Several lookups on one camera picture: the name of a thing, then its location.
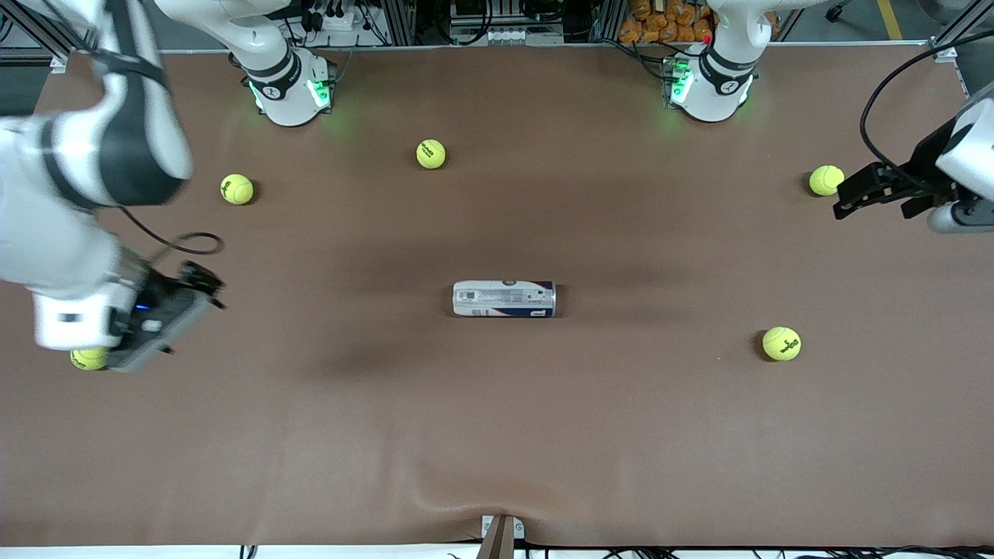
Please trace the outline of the white power strip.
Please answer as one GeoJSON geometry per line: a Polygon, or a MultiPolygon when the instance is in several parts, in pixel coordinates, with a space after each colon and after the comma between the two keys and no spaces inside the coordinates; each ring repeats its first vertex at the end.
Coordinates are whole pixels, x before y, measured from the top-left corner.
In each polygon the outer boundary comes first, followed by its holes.
{"type": "Polygon", "coordinates": [[[301,0],[304,32],[349,32],[359,25],[357,0],[301,0]]]}

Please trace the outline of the orange mesh bag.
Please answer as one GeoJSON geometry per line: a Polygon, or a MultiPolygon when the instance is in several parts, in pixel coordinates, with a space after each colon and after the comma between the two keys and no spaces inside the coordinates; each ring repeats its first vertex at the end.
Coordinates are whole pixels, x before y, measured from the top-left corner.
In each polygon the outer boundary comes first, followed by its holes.
{"type": "Polygon", "coordinates": [[[717,25],[706,0],[626,0],[621,43],[709,43],[717,25]]]}

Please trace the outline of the brown table cover mat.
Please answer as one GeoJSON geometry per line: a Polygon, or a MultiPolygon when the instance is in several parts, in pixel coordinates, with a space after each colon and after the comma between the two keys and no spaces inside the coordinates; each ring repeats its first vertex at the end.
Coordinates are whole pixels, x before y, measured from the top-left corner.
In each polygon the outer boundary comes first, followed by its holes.
{"type": "Polygon", "coordinates": [[[195,175],[136,214],[224,238],[227,309],[89,373],[0,284],[0,545],[451,541],[500,512],[553,546],[994,545],[994,234],[805,187],[870,161],[860,113],[917,52],[771,47],[716,124],[611,47],[361,52],[293,130],[221,54],[167,57],[195,175]],[[461,280],[556,283],[556,315],[457,316],[461,280]]]}

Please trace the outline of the white blue tennis ball can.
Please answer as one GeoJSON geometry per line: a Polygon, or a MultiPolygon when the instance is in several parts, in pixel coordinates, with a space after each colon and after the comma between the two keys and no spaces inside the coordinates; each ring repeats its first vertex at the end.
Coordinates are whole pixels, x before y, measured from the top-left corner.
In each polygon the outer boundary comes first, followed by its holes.
{"type": "Polygon", "coordinates": [[[466,318],[553,318],[553,282],[461,280],[452,286],[452,311],[466,318]]]}

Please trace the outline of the aluminium frame post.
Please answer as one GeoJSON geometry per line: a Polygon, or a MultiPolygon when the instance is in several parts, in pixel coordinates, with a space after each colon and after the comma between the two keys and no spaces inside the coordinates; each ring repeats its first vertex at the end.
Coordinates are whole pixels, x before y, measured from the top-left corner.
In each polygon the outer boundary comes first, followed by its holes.
{"type": "Polygon", "coordinates": [[[976,29],[984,26],[987,20],[994,18],[994,0],[942,0],[949,5],[958,4],[961,10],[949,17],[947,25],[930,39],[930,46],[935,49],[931,54],[935,61],[945,63],[954,61],[958,56],[954,43],[969,36],[976,29]]]}
{"type": "Polygon", "coordinates": [[[610,39],[617,41],[621,24],[629,16],[629,0],[592,0],[596,7],[589,38],[592,41],[610,39]]]}
{"type": "Polygon", "coordinates": [[[19,0],[0,0],[0,66],[44,66],[68,59],[72,42],[46,14],[19,0]]]}
{"type": "Polygon", "coordinates": [[[382,0],[391,46],[413,46],[418,0],[382,0]]]}

